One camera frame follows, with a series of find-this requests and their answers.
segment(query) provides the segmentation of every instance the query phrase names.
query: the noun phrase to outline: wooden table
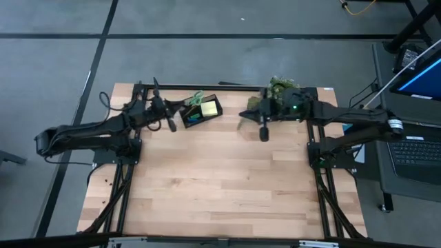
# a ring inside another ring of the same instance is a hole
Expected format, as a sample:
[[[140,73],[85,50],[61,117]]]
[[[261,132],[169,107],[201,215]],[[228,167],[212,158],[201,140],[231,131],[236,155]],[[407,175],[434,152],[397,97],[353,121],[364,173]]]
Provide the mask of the wooden table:
[[[133,84],[115,84],[112,106],[129,102],[132,88]],[[333,89],[317,91],[321,101],[336,105]],[[171,101],[193,93],[161,90],[161,96]],[[134,170],[123,233],[323,238],[314,173],[307,159],[306,123],[270,123],[270,140],[260,142],[258,125],[238,115],[257,92],[204,93],[217,95],[222,116],[185,129],[177,113],[177,132],[171,133],[165,121],[158,132],[141,132],[143,147]],[[341,136],[342,126],[329,124],[325,133]],[[92,175],[79,231],[87,228],[107,204],[115,168],[104,165]],[[343,169],[333,169],[333,173],[341,209],[366,235],[353,178]],[[117,206],[111,230],[116,229],[118,213]],[[335,235],[331,213],[328,208]]]

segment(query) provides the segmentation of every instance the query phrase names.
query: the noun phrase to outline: laptop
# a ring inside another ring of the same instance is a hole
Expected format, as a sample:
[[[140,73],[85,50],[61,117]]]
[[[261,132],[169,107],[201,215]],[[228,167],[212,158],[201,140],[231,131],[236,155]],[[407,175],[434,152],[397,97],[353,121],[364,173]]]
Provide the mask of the laptop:
[[[441,50],[402,77],[390,93],[405,97],[391,109],[407,123],[404,139],[387,144],[396,176],[441,185]]]

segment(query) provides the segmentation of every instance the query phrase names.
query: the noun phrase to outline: yellow cable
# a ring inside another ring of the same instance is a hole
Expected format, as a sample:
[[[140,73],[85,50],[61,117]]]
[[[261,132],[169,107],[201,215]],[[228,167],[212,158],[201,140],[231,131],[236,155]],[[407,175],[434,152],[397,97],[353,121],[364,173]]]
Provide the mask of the yellow cable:
[[[359,12],[357,12],[357,13],[352,13],[351,10],[350,10],[347,6],[345,6],[345,9],[346,9],[346,11],[347,11],[349,14],[351,14],[351,15],[353,15],[353,16],[356,16],[356,15],[359,15],[359,14],[363,13],[363,12],[366,11],[367,9],[369,9],[369,7],[371,7],[372,4],[374,4],[376,1],[377,1],[377,0],[373,0],[373,1],[372,1],[372,2],[371,2],[366,8],[364,8],[364,10],[359,11]]]

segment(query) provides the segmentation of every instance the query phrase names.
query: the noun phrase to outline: wheel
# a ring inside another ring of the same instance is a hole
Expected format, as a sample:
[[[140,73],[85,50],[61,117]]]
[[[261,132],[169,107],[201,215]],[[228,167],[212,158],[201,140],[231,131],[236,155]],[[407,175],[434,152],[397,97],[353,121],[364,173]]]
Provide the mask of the wheel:
[[[390,211],[386,209],[386,206],[384,204],[378,205],[378,209],[383,213],[387,213],[387,214],[390,213]]]

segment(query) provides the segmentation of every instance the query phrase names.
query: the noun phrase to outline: gray floor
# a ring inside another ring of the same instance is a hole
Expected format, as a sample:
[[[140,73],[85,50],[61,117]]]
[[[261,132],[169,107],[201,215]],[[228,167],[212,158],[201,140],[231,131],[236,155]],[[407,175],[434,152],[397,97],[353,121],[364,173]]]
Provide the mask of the gray floor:
[[[100,33],[110,2],[0,0],[0,32]],[[426,1],[413,3],[421,10]],[[356,11],[366,4],[351,2],[350,7]],[[364,15],[351,17],[337,0],[120,0],[110,32],[393,34],[410,20],[399,3],[376,3]],[[441,37],[436,20],[426,27],[433,39]],[[0,149],[28,158],[25,166],[4,163],[0,168],[0,239],[33,234],[54,165],[35,154],[32,139],[47,127],[72,121],[97,44],[0,40]],[[153,76],[160,83],[264,85],[278,75],[304,86],[334,87],[338,103],[347,105],[375,78],[370,46],[370,41],[109,40],[83,122],[104,116],[100,91],[110,93],[115,82],[150,83]],[[72,161],[91,157],[74,152]],[[69,166],[48,235],[75,232],[89,170]],[[358,191],[367,231],[375,240],[441,246],[440,203],[393,196],[396,210],[383,214],[376,209],[381,201],[377,183],[361,180]]]

